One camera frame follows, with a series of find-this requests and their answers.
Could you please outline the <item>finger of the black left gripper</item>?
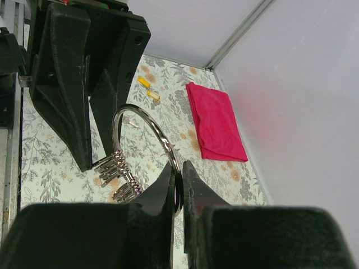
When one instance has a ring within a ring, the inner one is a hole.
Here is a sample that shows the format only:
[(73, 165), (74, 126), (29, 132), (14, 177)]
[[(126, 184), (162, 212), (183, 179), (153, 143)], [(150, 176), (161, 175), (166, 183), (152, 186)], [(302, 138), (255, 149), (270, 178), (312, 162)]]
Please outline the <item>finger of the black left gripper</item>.
[(30, 84), (36, 111), (66, 144), (81, 171), (92, 164), (86, 88), (89, 58), (85, 57), (89, 26), (86, 11), (51, 3)]
[(104, 152), (114, 151), (112, 119), (125, 104), (135, 71), (151, 37), (145, 19), (128, 11), (105, 11), (100, 23), (94, 67), (99, 75), (90, 85), (90, 105)]

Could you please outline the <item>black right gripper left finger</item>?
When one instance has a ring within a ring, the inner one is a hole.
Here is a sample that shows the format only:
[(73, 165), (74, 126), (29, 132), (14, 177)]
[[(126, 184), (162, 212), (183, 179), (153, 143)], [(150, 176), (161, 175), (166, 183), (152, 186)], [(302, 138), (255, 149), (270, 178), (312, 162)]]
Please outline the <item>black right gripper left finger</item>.
[(1, 246), (2, 268), (172, 268), (174, 173), (169, 164), (130, 203), (22, 209)]

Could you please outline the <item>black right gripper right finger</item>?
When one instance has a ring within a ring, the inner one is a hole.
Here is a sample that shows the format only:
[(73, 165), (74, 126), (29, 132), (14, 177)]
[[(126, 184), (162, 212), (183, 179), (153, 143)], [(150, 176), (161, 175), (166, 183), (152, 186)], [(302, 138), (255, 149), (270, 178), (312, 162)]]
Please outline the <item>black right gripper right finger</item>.
[(332, 216), (316, 207), (232, 206), (183, 164), (190, 268), (355, 268)]

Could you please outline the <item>metal keyring with clips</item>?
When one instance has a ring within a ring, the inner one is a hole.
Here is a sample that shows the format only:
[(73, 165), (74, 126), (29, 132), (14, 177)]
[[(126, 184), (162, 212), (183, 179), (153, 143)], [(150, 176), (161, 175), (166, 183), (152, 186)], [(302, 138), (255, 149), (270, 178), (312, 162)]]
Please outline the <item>metal keyring with clips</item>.
[[(139, 128), (123, 124), (124, 116)], [(174, 211), (183, 208), (182, 173), (177, 153), (148, 112), (134, 104), (118, 108), (112, 122), (112, 141), (114, 151), (94, 165), (102, 181), (101, 187), (113, 187), (110, 201), (124, 204), (147, 194), (157, 183), (149, 177), (158, 175), (161, 168), (169, 165), (170, 175), (174, 177), (171, 199)]]

